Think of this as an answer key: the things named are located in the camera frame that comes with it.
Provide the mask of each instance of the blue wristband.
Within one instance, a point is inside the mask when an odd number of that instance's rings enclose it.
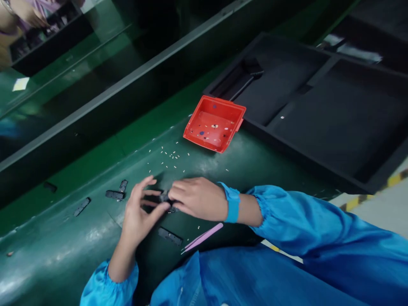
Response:
[[[234,188],[229,188],[223,182],[218,182],[224,187],[225,197],[228,201],[228,216],[225,222],[228,223],[237,223],[239,215],[239,203],[241,199],[239,198],[239,191]]]

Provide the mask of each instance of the paper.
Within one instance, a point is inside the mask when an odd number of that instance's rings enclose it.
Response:
[[[22,78],[22,79],[17,79],[14,87],[13,87],[13,91],[19,91],[19,90],[25,90],[25,88],[27,87],[27,83],[29,81],[30,78]]]

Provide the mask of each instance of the green surface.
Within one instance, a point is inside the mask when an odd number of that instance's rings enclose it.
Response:
[[[330,7],[330,1],[318,0],[272,32],[304,41],[308,35],[312,37],[310,29],[316,29],[317,21]],[[327,27],[321,29],[320,36]],[[50,177],[48,181],[58,186],[55,194],[40,185],[0,211],[0,253],[14,252],[11,257],[0,257],[0,305],[78,304],[89,276],[102,260],[111,256],[118,241],[125,202],[106,198],[105,191],[118,190],[123,179],[129,181],[128,191],[145,176],[154,174],[162,189],[175,179],[205,176],[239,190],[275,184],[320,198],[337,193],[244,130],[234,136],[224,154],[208,151],[181,137],[187,116],[202,90],[227,63]],[[162,146],[165,152],[176,151],[180,158],[170,159],[160,153]],[[92,202],[74,217],[73,212],[86,197]],[[175,247],[158,237],[154,229],[140,246],[137,258],[141,278],[136,295],[143,302],[158,282],[184,256],[189,256],[179,252],[187,239],[191,241],[212,226],[180,212],[166,215],[160,224],[184,242],[180,248]],[[253,239],[247,227],[228,224],[200,248],[251,244]]]

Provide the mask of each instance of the red tray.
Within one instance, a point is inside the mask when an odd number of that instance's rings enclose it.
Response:
[[[246,109],[231,101],[202,96],[183,137],[197,145],[223,153],[238,132]]]

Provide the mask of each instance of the black tray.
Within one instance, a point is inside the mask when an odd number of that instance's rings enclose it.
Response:
[[[408,154],[408,77],[338,54],[260,34],[204,94],[347,193],[374,194]]]
[[[12,68],[26,77],[35,75],[94,31],[70,1],[47,21],[51,28],[31,28],[8,48]]]

